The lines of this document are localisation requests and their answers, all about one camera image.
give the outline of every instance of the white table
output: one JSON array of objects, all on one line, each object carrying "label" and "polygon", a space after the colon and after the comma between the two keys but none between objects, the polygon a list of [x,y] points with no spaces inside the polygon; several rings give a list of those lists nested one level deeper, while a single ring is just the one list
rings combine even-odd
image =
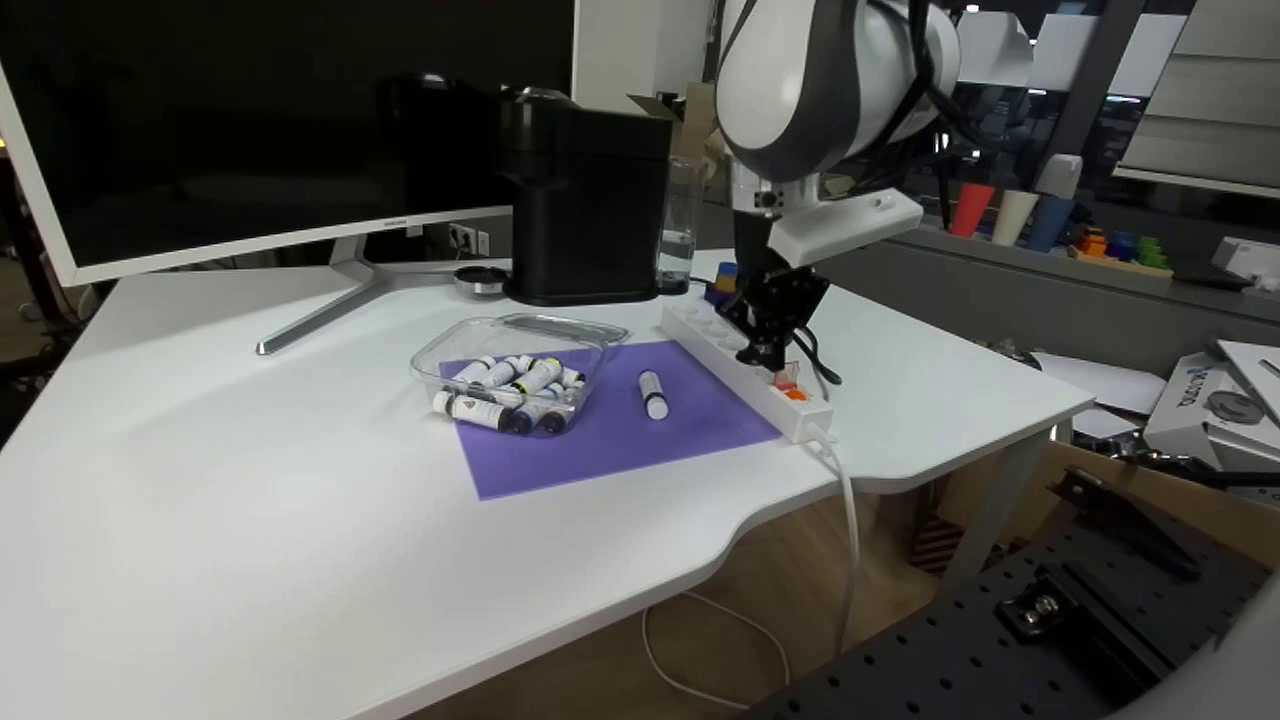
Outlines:
[{"label": "white table", "polygon": [[[0,716],[401,716],[716,574],[836,482],[778,441],[475,499],[407,357],[426,280],[259,359],[328,268],[126,280],[0,456]],[[658,304],[580,310],[639,338]],[[906,493],[1084,406],[833,293],[839,456]]]}]

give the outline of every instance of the purple mat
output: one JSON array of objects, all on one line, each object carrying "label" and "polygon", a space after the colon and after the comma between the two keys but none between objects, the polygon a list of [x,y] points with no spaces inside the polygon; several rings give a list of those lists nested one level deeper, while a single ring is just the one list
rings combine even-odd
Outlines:
[{"label": "purple mat", "polygon": [[[583,367],[588,353],[557,353],[567,367]],[[639,406],[639,372],[664,379],[674,416],[652,424]],[[456,424],[475,493],[516,496],[571,482],[674,465],[726,448],[766,446],[782,434],[737,401],[676,345],[628,345],[610,353],[593,376],[593,401],[564,438],[502,438]]]}]

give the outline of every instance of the black monitor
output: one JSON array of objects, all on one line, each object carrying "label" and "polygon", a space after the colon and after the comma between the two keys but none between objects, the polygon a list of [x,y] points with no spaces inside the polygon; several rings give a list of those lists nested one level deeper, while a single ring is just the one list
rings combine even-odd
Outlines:
[{"label": "black monitor", "polygon": [[567,92],[571,15],[571,0],[0,0],[0,136],[66,283],[505,217],[505,190],[463,173],[488,134],[468,99]]}]

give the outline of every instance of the desk leg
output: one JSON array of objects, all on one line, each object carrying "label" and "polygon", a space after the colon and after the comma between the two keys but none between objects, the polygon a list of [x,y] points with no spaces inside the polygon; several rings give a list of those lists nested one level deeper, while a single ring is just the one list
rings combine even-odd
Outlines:
[{"label": "desk leg", "polygon": [[1019,510],[1019,499],[1036,476],[1039,448],[1045,448],[1045,438],[1011,446],[1004,452],[1002,476],[986,493],[986,504],[971,518],[971,525],[950,565],[946,592],[986,574],[1002,533],[1007,529],[1011,514]]}]

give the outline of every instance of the paper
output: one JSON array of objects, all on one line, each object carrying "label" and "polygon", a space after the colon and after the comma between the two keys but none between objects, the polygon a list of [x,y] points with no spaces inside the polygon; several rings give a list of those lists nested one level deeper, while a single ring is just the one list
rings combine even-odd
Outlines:
[{"label": "paper", "polygon": [[[674,406],[669,419],[648,419],[639,372],[658,372]],[[593,401],[564,438],[502,438],[462,424],[475,493],[516,496],[571,482],[674,465],[684,456],[730,452],[778,441],[782,434],[733,398],[679,345],[628,345],[588,376]]]},{"label": "paper", "polygon": [[1268,406],[1272,419],[1280,419],[1280,350],[1272,345],[1228,345],[1231,367],[1243,376],[1243,385]]},{"label": "paper", "polygon": [[1141,424],[1118,416],[1118,414],[1103,414],[1103,410],[1090,410],[1090,414],[1075,414],[1074,416],[1074,434],[1090,438],[1090,441],[1118,441],[1118,438],[1129,438],[1135,434]]},{"label": "paper", "polygon": [[1034,357],[1045,376],[1075,385],[1079,394],[1090,394],[1103,410],[1153,416],[1153,410],[1163,394],[1163,379],[1153,372],[1094,366],[1094,359],[1054,357],[1054,353],[1034,353]]}]

